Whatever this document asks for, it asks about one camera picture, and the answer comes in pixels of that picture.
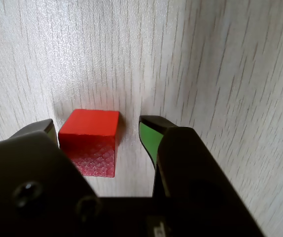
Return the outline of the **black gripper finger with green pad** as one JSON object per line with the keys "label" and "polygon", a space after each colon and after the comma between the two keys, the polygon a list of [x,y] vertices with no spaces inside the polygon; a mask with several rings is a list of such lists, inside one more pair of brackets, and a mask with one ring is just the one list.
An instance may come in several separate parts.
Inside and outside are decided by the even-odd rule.
{"label": "black gripper finger with green pad", "polygon": [[0,237],[95,237],[101,203],[59,149],[53,120],[0,141]]}
{"label": "black gripper finger with green pad", "polygon": [[163,235],[261,237],[263,232],[193,128],[142,115],[139,137],[155,168]]}

